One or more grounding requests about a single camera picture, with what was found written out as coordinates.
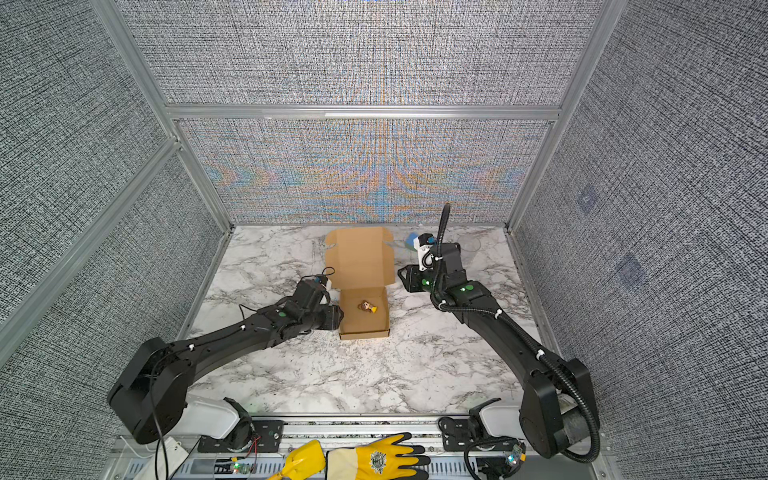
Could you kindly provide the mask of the small brown yellow toy figure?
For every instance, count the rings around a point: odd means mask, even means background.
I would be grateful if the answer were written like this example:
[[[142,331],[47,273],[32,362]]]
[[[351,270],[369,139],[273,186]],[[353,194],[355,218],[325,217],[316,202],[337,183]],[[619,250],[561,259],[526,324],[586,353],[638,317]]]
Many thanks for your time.
[[[378,307],[368,301],[362,301],[358,308],[362,311],[368,312],[368,313],[376,313],[378,311]]]

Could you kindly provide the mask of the brown cardboard box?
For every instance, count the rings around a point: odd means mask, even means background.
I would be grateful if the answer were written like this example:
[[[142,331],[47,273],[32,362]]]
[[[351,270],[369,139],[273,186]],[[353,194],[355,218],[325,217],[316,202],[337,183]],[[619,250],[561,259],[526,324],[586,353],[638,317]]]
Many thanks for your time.
[[[395,283],[393,241],[392,232],[385,227],[342,228],[327,234],[325,263],[334,269],[332,286],[340,292],[342,340],[390,335],[387,287]],[[360,310],[362,301],[376,305],[378,311]]]

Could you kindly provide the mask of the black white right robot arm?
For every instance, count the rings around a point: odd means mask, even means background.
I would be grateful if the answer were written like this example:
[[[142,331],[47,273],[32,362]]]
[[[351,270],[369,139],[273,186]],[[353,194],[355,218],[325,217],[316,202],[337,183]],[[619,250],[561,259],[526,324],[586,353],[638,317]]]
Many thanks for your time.
[[[600,453],[600,420],[589,370],[563,360],[528,334],[482,283],[467,278],[458,243],[431,234],[411,239],[417,262],[397,271],[410,293],[426,292],[433,306],[479,334],[523,387],[523,435],[545,458],[561,454],[591,463]]]

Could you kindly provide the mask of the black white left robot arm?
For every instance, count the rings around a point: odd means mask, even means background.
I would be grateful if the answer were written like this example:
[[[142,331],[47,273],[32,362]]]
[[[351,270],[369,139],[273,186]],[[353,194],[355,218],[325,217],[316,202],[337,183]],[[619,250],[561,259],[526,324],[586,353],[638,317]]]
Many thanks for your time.
[[[301,278],[292,295],[239,322],[191,339],[159,337],[140,345],[111,388],[107,402],[133,439],[147,445],[166,435],[198,435],[237,452],[257,431],[245,408],[231,398],[193,399],[197,380],[250,353],[314,330],[335,330],[344,313],[332,304],[325,274]]]

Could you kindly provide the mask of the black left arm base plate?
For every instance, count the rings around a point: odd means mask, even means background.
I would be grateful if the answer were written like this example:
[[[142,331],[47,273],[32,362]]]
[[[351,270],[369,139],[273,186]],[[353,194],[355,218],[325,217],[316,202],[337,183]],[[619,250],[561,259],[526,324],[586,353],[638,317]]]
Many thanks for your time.
[[[246,452],[276,453],[279,450],[285,422],[282,420],[256,419],[240,423],[223,439],[202,436],[198,443],[200,453]]]

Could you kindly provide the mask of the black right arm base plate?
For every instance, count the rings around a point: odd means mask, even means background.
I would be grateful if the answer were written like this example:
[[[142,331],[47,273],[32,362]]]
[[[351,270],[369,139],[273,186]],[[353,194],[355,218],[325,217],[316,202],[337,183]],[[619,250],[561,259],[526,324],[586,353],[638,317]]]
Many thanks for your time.
[[[494,437],[473,417],[443,416],[437,421],[443,449],[463,452],[468,446],[476,451],[512,451],[515,446],[526,450],[523,441],[513,437]]]

